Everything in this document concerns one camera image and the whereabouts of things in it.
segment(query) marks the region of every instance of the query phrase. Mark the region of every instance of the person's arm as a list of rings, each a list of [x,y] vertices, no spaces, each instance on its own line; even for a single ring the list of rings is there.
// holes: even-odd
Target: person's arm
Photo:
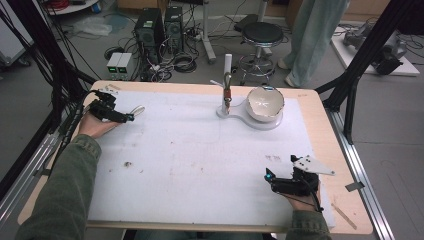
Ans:
[[[31,217],[20,226],[16,239],[84,239],[101,154],[94,138],[117,125],[103,123],[89,113],[83,117],[79,134],[57,159]]]
[[[312,195],[298,197],[285,195],[293,207],[292,225],[286,240],[329,240],[327,222],[320,212],[316,212]]]

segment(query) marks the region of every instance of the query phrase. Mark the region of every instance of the white cylinder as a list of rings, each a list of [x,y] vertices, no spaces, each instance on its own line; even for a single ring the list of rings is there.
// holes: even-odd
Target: white cylinder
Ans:
[[[233,55],[225,54],[225,65],[224,65],[224,74],[231,73],[231,63],[232,63]]]

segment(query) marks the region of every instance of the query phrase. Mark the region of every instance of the stool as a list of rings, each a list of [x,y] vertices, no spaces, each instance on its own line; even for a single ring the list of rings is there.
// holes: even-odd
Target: stool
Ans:
[[[266,56],[261,56],[263,48],[270,48],[281,43],[284,33],[280,27],[266,22],[247,24],[242,31],[243,41],[256,47],[256,53],[243,56],[239,60],[239,67],[244,71],[240,85],[246,83],[246,75],[266,77],[269,85],[269,76],[275,71],[274,63]]]

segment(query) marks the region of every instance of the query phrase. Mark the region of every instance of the white bowl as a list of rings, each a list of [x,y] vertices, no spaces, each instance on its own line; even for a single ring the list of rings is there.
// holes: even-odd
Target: white bowl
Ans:
[[[277,120],[283,114],[283,107],[283,94],[274,87],[256,87],[247,95],[246,110],[260,122]]]

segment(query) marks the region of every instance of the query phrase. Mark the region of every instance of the green sleeve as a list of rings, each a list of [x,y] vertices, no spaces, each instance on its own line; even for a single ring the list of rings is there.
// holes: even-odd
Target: green sleeve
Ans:
[[[293,211],[292,226],[286,240],[329,240],[327,222],[322,213]]]
[[[87,135],[68,144],[16,239],[84,239],[100,154],[98,143]]]

